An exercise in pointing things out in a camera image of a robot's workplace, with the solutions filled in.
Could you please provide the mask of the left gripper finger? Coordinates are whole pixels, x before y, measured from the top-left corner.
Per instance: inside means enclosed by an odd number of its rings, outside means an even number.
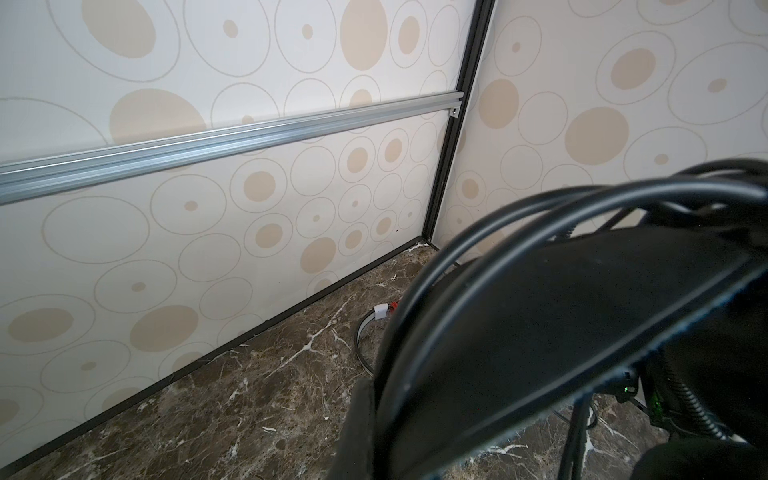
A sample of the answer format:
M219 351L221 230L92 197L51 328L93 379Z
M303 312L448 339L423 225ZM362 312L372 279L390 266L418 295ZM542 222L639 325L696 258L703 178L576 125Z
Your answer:
M327 479L374 478L375 390L371 379L355 384Z

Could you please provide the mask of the white headphones with red cable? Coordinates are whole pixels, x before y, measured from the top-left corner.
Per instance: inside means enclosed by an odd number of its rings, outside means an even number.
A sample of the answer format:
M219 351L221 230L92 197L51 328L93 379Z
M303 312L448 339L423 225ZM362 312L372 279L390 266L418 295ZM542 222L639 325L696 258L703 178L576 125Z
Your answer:
M385 330L397 306L397 301L375 305L357 323L353 337L353 351L369 376L374 373Z

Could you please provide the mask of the black blue headphones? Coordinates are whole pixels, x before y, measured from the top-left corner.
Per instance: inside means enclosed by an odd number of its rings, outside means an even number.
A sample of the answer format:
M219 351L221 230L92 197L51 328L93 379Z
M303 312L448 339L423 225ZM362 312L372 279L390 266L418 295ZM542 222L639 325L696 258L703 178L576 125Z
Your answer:
M593 393L662 353L745 441L683 438L644 478L767 472L767 165L541 193L466 228L400 300L376 360L374 478L433 478L571 404L578 478Z

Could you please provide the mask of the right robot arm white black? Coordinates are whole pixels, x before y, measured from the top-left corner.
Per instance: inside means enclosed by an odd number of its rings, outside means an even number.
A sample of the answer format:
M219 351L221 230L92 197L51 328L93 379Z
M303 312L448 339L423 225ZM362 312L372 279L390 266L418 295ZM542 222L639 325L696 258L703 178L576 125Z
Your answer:
M669 433L672 440L708 438L743 443L675 372L662 353L625 367L601 387L619 403L630 403L650 424Z

